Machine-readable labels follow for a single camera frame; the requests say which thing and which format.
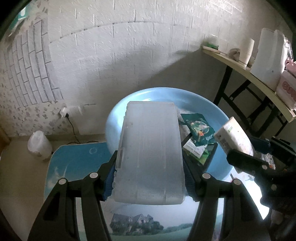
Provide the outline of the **folding side table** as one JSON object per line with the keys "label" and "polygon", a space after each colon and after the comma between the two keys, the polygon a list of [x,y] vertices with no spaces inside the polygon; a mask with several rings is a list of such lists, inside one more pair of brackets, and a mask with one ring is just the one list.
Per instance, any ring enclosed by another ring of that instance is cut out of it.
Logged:
{"label": "folding side table", "polygon": [[[262,83],[258,78],[253,76],[248,67],[243,66],[239,62],[229,58],[226,54],[216,49],[203,46],[202,51],[226,65],[222,81],[213,103],[218,105],[220,101],[224,99],[233,111],[235,111],[242,123],[253,136],[261,137],[272,122],[277,119],[281,124],[280,129],[275,134],[275,136],[278,137],[287,124],[295,120],[295,111],[290,110],[274,91]],[[233,71],[242,75],[246,80],[234,92],[227,95],[225,90]],[[245,116],[245,114],[234,102],[236,97],[245,90],[255,97],[260,103],[259,107],[257,107],[249,116]],[[266,108],[270,109],[269,116],[258,130],[254,129],[253,124],[255,120]]]}

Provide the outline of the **paper towel roll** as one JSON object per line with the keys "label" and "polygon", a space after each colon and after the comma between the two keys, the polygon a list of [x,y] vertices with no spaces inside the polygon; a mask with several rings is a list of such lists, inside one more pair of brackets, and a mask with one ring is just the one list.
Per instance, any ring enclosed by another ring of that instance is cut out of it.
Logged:
{"label": "paper towel roll", "polygon": [[250,60],[253,47],[254,47],[254,39],[244,38],[241,41],[239,61],[245,66],[248,64]]}

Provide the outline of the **clear plastic storage box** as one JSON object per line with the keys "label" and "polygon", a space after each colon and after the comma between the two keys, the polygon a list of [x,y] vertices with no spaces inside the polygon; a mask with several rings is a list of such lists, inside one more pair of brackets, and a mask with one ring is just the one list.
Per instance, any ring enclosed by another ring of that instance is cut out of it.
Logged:
{"label": "clear plastic storage box", "polygon": [[172,102],[130,101],[123,120],[112,198],[143,205],[185,199],[181,137]]}

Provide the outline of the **white tissue pack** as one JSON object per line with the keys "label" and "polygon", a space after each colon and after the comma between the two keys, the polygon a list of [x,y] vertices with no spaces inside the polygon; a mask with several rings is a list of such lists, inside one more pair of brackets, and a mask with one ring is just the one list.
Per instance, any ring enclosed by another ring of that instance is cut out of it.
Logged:
{"label": "white tissue pack", "polygon": [[254,156],[254,148],[249,137],[233,116],[214,133],[214,138],[225,154],[228,154],[231,150],[237,150]]}

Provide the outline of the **light blue plastic basin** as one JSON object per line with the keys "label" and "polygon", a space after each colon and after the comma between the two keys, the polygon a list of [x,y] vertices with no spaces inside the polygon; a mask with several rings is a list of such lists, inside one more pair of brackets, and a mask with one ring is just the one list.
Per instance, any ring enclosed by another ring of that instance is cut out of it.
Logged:
{"label": "light blue plastic basin", "polygon": [[214,130],[218,130],[228,120],[219,107],[195,93],[167,87],[144,89],[122,99],[109,114],[105,134],[108,149],[112,153],[118,150],[126,107],[130,101],[172,102],[177,110],[202,114]]}

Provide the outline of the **green snack packet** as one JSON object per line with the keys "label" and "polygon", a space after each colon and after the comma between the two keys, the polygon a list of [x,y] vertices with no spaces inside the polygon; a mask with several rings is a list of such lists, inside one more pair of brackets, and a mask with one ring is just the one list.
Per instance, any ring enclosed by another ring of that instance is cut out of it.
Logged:
{"label": "green snack packet", "polygon": [[189,128],[193,143],[196,147],[214,144],[215,130],[209,125],[208,121],[199,113],[182,113],[181,117]]}

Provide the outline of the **pink white bag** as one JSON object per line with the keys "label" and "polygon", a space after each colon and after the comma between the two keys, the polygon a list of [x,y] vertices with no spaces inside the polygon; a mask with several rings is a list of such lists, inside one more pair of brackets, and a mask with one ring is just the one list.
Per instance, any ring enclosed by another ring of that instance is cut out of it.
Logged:
{"label": "pink white bag", "polygon": [[295,62],[287,58],[285,70],[280,76],[280,81],[276,88],[276,95],[290,109],[295,110],[296,105],[296,79]]}

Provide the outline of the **white appliance on shelf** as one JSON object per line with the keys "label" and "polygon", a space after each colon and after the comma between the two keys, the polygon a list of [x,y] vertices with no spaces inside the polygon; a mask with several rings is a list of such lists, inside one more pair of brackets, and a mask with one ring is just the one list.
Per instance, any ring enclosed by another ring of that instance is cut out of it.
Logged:
{"label": "white appliance on shelf", "polygon": [[279,30],[263,28],[250,73],[275,91],[284,71],[286,58],[284,34]]}

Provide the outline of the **green sponge on shelf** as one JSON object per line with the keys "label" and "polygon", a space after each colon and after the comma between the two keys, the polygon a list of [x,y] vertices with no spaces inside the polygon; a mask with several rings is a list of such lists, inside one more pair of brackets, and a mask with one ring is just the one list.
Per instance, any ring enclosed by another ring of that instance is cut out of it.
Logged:
{"label": "green sponge on shelf", "polygon": [[206,43],[205,46],[206,46],[206,47],[209,47],[209,48],[212,48],[212,49],[216,49],[216,50],[219,49],[219,46],[218,46],[218,45],[216,45],[216,44],[212,44],[212,43]]}

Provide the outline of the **green tissue pack on wall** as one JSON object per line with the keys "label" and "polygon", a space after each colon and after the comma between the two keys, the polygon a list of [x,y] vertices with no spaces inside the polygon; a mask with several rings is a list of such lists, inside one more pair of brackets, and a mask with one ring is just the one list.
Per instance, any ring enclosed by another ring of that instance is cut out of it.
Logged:
{"label": "green tissue pack on wall", "polygon": [[12,30],[14,27],[16,27],[22,20],[28,17],[28,14],[29,14],[29,7],[26,6],[14,18],[14,20],[9,26],[9,29]]}

